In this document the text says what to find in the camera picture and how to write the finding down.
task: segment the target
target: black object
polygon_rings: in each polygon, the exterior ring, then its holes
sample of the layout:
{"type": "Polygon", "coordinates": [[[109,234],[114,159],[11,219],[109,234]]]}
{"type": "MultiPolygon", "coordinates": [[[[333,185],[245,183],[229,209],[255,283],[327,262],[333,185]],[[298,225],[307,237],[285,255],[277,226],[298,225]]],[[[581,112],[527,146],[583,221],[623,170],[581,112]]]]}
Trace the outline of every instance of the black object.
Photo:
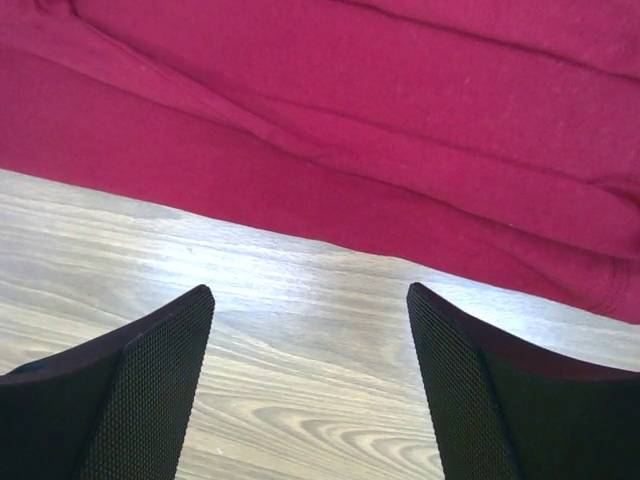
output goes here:
{"type": "Polygon", "coordinates": [[[0,479],[173,479],[213,308],[199,286],[0,376],[0,479]]]}
{"type": "Polygon", "coordinates": [[[537,347],[420,284],[407,302],[447,480],[640,479],[639,373],[537,347]]]}

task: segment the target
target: wood grain pattern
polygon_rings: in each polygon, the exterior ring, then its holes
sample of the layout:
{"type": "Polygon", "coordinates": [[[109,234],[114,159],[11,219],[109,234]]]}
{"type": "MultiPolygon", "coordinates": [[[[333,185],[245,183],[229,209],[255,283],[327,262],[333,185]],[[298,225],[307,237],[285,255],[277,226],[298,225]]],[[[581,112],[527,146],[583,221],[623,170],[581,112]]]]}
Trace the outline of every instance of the wood grain pattern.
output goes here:
{"type": "Polygon", "coordinates": [[[0,245],[0,373],[212,288],[183,480],[443,478],[404,304],[413,281],[552,350],[640,371],[636,327],[4,171],[0,245]]]}

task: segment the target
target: wooden surface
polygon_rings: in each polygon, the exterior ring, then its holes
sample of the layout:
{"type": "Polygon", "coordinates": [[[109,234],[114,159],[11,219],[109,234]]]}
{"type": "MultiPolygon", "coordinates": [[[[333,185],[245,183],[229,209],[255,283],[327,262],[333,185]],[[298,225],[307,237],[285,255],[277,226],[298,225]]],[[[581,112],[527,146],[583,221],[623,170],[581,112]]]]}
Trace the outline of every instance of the wooden surface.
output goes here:
{"type": "Polygon", "coordinates": [[[0,373],[212,288],[184,480],[442,478],[404,304],[413,281],[553,350],[640,371],[636,327],[1,170],[0,245],[0,373]]]}

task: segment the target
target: red fabric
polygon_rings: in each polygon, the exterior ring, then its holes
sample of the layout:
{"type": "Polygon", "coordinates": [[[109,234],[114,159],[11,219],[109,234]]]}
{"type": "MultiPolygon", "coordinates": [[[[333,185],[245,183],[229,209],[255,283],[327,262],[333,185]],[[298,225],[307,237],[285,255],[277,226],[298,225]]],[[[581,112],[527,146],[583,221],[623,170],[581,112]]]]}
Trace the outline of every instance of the red fabric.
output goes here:
{"type": "Polygon", "coordinates": [[[640,323],[635,0],[0,9],[0,167],[640,323]]]}

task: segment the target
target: wood grain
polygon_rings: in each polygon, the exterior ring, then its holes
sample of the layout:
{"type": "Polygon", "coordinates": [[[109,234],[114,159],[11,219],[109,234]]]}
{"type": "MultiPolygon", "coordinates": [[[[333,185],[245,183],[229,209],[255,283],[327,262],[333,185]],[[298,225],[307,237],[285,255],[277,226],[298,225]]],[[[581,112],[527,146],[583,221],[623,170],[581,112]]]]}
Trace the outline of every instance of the wood grain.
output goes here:
{"type": "Polygon", "coordinates": [[[212,288],[183,480],[443,478],[404,304],[413,281],[552,350],[640,371],[637,327],[5,171],[0,245],[0,373],[212,288]]]}

